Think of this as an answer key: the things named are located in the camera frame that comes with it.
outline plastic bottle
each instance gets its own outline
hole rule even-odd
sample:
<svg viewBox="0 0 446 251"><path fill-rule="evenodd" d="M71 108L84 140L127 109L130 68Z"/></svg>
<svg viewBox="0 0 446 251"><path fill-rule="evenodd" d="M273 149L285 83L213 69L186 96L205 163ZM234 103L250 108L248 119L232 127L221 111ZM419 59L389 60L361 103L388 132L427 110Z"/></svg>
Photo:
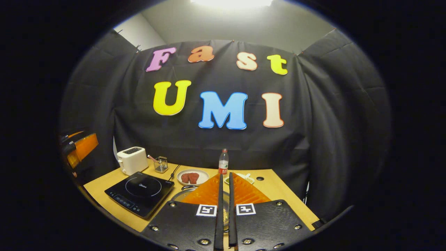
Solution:
<svg viewBox="0 0 446 251"><path fill-rule="evenodd" d="M223 174L223 178L226 179L228 177L227 167L229 163L229 155L227 154L227 149L222 150L222 154L220 154L219 159L219 173Z"/></svg>

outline black induction cooktop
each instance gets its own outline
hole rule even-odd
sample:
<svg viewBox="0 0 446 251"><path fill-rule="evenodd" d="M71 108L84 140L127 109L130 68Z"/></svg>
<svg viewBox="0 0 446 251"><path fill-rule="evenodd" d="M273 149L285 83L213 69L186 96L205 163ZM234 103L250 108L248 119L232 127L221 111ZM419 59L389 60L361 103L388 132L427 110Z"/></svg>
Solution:
<svg viewBox="0 0 446 251"><path fill-rule="evenodd" d="M173 182L136 172L105 190L119 205L148 218L173 188Z"/></svg>

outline toaster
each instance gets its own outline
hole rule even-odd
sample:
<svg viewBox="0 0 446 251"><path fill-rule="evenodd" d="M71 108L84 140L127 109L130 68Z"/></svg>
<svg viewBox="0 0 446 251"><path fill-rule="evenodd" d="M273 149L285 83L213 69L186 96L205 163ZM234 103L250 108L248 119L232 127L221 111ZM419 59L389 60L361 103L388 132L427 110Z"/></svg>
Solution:
<svg viewBox="0 0 446 251"><path fill-rule="evenodd" d="M145 149L142 147L130 147L118 152L117 155L121 171L126 175L141 172L149 166L145 155Z"/></svg>

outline metal utensil holder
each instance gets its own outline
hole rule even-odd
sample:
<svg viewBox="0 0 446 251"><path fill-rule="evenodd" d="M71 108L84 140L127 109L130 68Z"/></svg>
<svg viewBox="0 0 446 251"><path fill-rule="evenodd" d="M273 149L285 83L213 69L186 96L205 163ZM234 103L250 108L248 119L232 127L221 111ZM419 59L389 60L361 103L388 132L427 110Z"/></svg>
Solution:
<svg viewBox="0 0 446 251"><path fill-rule="evenodd" d="M163 156L159 156L155 158L156 161L153 161L153 165L155 167L155 172L164 173L169 168L167 166L167 158Z"/></svg>

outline table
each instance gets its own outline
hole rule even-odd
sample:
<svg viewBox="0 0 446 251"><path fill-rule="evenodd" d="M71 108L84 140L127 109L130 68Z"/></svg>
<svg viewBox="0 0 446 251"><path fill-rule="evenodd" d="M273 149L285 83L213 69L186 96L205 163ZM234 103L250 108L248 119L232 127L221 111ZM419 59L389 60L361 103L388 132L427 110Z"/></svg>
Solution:
<svg viewBox="0 0 446 251"><path fill-rule="evenodd" d="M161 179L168 180L170 178L170 174L174 171L177 164L169 163L169 169L165 173L157 173L153 167L153 161L147 159L149 167L142 171L142 173L158 177ZM115 218L133 228L134 230L141 232L153 219L153 217L158 213L161 209L162 205L165 204L166 201L170 200L175 194L181 191L181 187L183 185L179 183L176 178L176 174L186 169L198 169L203 170L208 173L209 177L213 177L218 173L218 169L209 169L209 168L199 168L199 167L189 167L181 165L177 171L175 172L175 176L171 181L175 183L172 191L167 195L165 200L160 204L159 208L156 212L147 220L140 218L139 216L131 213L125 208L121 207L118 203L114 202L107 194L104 193L104 190L113 186L114 184L120 182L121 180L127 178L128 176L121 172L121 169L115 169L108 174L105 174L87 184L84 185L84 188L90 193L90 195L111 215ZM229 170L230 172L248 174L250 173L250 177L252 177L255 182L253 185L259 189L262 193L264 193L270 200L285 200L290 207L294 210L294 212L299 216L299 218L305 223L305 225L311 230L314 230L314 227L311 225L313 222L319 220L319 218L299 199L289 187L277 176L277 174L272 169L262 169L262 170ZM264 177L264 180L259 181L256 180L256 177ZM229 192L229 185L224 183L223 190ZM228 250L228 235L224 235L223 239L225 243L225 250Z"/></svg>

